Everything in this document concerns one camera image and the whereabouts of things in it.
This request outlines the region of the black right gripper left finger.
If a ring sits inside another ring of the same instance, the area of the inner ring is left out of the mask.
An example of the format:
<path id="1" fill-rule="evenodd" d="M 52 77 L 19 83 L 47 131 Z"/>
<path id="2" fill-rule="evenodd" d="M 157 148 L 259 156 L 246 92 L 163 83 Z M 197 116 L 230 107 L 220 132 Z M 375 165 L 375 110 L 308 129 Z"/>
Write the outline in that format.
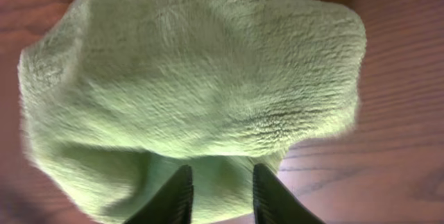
<path id="1" fill-rule="evenodd" d="M 190 224 L 193 200 L 192 169 L 184 165 L 125 224 Z"/>

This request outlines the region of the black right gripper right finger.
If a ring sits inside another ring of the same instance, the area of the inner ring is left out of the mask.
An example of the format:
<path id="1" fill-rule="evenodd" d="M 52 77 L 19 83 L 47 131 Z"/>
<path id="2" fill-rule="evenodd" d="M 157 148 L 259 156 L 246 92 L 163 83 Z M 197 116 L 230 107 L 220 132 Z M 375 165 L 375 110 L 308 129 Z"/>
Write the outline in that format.
<path id="1" fill-rule="evenodd" d="M 265 164 L 253 170 L 253 209 L 255 224 L 325 224 Z"/>

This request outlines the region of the light green cloth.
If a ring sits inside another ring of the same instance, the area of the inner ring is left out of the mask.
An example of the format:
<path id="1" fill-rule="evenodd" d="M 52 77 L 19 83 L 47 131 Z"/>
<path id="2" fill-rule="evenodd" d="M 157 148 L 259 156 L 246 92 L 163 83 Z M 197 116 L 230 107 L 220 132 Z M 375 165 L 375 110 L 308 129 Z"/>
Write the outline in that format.
<path id="1" fill-rule="evenodd" d="M 349 131 L 358 14 L 317 0 L 74 0 L 18 65 L 26 153 L 100 223 L 192 167 L 195 223 L 250 214 L 257 163 Z"/>

